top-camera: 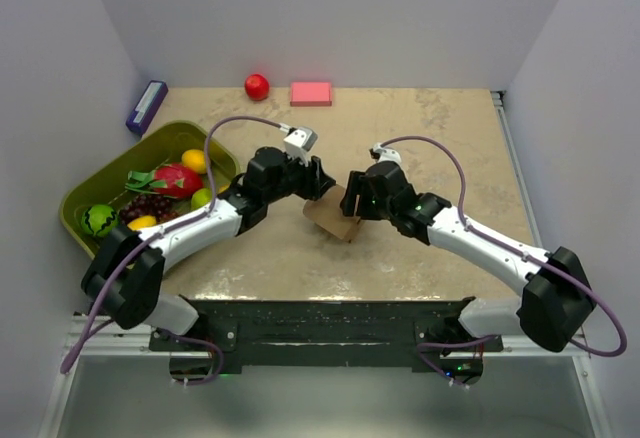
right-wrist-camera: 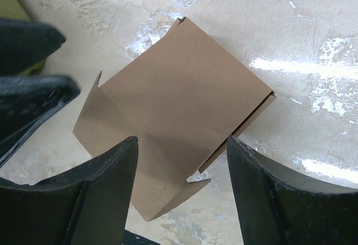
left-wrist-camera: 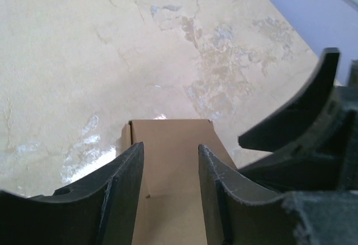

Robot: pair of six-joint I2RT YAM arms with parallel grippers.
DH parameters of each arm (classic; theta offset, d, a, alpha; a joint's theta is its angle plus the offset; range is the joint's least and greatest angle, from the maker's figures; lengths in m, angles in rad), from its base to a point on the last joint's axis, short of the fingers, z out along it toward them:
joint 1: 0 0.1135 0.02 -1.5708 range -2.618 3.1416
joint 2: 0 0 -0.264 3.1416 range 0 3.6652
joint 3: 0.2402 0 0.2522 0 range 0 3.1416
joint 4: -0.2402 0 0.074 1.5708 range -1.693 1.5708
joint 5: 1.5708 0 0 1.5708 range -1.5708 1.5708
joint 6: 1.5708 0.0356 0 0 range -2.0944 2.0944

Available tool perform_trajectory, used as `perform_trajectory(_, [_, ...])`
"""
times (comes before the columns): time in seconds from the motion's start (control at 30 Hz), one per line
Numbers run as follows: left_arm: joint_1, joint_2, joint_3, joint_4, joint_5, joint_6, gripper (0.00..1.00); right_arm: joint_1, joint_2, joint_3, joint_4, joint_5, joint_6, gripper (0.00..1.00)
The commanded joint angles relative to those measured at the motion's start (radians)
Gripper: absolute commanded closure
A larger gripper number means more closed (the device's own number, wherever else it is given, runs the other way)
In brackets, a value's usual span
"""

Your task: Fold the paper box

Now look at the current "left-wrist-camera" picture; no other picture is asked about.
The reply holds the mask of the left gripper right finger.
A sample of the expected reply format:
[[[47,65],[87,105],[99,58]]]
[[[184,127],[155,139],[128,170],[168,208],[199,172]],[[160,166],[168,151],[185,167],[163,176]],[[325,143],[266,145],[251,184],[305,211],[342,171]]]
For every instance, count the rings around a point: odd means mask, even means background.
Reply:
[[[357,192],[271,191],[199,145],[209,244],[356,244]]]

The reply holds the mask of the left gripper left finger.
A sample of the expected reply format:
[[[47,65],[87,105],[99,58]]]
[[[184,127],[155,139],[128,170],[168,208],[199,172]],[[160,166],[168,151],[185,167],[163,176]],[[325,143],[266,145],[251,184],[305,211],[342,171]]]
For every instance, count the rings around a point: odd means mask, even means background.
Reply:
[[[51,196],[1,191],[1,244],[131,244],[144,144]]]

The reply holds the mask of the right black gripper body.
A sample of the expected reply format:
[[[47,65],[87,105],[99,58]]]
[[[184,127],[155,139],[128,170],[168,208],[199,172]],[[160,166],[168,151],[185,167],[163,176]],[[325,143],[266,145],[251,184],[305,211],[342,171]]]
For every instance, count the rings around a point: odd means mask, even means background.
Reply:
[[[329,99],[328,129],[316,152],[333,160],[333,181],[337,191],[357,190],[357,60],[351,62],[347,86],[337,86]]]

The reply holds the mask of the brown cardboard box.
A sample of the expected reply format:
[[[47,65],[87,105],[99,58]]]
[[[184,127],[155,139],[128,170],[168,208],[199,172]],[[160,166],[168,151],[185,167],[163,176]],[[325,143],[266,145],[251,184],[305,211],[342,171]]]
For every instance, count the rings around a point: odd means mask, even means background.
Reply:
[[[233,160],[208,119],[132,120],[124,125],[121,149],[144,144],[144,168],[133,244],[206,244],[198,147],[222,161]]]

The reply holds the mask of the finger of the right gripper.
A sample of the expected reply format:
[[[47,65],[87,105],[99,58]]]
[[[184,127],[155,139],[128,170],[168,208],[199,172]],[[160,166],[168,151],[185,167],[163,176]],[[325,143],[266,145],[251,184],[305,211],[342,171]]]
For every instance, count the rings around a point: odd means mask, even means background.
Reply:
[[[273,191],[332,191],[337,187],[342,157],[287,145],[238,172]]]
[[[323,49],[301,89],[267,118],[238,137],[240,147],[275,152],[301,136],[323,110],[334,86],[338,48]]]

